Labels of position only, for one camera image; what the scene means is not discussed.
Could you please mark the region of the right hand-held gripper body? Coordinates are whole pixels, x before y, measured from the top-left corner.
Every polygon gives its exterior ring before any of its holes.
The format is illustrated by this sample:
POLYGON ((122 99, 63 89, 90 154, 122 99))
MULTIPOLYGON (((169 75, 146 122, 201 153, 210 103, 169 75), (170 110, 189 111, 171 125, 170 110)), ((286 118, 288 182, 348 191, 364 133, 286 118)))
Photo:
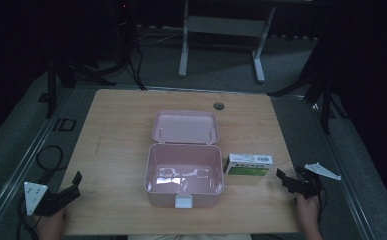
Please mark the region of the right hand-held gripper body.
POLYGON ((301 194, 305 199, 320 195, 323 189, 320 179, 321 176, 338 181, 342 179, 340 175, 333 173, 320 163, 296 166, 295 172, 299 175, 298 183, 295 186, 295 192, 301 194))

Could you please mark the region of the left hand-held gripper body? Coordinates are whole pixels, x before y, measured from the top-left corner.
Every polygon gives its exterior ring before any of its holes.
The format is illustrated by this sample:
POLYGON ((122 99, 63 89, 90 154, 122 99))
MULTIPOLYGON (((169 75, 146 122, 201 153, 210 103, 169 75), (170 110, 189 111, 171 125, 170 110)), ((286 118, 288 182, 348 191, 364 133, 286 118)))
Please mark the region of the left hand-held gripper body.
POLYGON ((28 216, 51 216, 68 204, 63 194, 52 193, 47 185, 32 182, 24 183, 24 197, 28 216))

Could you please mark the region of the person's left hand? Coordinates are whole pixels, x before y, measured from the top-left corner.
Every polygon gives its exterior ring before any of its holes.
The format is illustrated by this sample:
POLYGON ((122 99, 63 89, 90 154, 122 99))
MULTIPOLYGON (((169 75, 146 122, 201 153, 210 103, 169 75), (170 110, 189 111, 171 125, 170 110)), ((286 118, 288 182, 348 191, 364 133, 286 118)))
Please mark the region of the person's left hand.
POLYGON ((62 240, 65 226, 66 209, 59 210, 52 216, 37 216, 35 231, 39 240, 62 240))

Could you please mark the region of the person's right hand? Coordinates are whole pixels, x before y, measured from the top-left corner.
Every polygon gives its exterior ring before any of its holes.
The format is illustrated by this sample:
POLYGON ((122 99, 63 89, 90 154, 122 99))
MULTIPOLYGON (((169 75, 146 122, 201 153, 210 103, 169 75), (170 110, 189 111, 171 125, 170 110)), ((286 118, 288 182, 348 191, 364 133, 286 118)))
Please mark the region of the person's right hand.
POLYGON ((296 214, 306 240, 324 240, 319 228, 320 203, 317 196, 296 196, 296 214))

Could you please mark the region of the white and green medicine box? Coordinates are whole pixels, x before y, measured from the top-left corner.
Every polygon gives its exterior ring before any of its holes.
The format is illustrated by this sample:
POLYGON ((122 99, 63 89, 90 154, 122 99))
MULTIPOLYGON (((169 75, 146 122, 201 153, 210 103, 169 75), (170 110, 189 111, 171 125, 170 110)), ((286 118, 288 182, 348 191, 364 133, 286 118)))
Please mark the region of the white and green medicine box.
POLYGON ((264 176, 273 166, 270 155, 234 154, 228 155, 224 172, 228 175, 264 176))

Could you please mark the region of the black metal stand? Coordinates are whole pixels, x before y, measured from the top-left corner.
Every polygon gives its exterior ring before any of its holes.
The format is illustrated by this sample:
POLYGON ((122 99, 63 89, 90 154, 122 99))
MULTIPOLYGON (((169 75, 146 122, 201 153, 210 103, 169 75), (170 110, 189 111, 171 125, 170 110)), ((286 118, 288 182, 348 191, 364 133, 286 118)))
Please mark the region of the black metal stand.
POLYGON ((60 48, 56 48, 47 55, 47 92, 40 100, 47 103, 46 118, 49 119, 57 107, 57 80, 59 77, 64 87, 73 88, 77 80, 75 71, 84 75, 87 79, 101 85, 114 86, 113 82, 104 79, 106 74, 113 73, 121 68, 120 64, 102 70, 93 71, 73 58, 66 56, 60 48))
POLYGON ((330 38, 323 35, 312 50, 298 79, 287 87, 268 93, 271 97, 282 97, 308 85, 304 100, 307 104, 322 101, 320 125, 326 134, 330 133, 329 116, 333 103, 334 75, 339 65, 338 50, 339 47, 332 45, 330 38))

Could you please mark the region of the pink plastic box with lid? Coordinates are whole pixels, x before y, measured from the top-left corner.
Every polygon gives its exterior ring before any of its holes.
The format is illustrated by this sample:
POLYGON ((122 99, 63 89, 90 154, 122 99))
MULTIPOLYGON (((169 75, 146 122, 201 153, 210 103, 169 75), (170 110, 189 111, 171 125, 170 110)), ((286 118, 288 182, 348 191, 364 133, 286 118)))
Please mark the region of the pink plastic box with lid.
POLYGON ((153 130, 144 188, 156 207, 209 208, 224 190, 214 113, 160 110, 153 130))

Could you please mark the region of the white metal desk frame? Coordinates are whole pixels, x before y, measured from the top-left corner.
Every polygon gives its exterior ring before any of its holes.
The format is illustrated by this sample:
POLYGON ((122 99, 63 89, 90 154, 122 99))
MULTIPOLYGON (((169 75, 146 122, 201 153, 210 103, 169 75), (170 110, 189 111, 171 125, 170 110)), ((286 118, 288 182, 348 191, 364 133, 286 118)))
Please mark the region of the white metal desk frame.
POLYGON ((261 55, 268 37, 276 7, 272 6, 269 8, 265 20, 243 20, 191 15, 189 13, 189 1, 190 0, 184 0, 183 42, 178 75, 180 77, 185 77, 187 75, 189 56, 188 38, 190 33, 236 35, 256 37, 259 39, 258 47, 252 52, 251 57, 255 70, 256 81, 258 83, 264 83, 266 78, 261 63, 261 55))

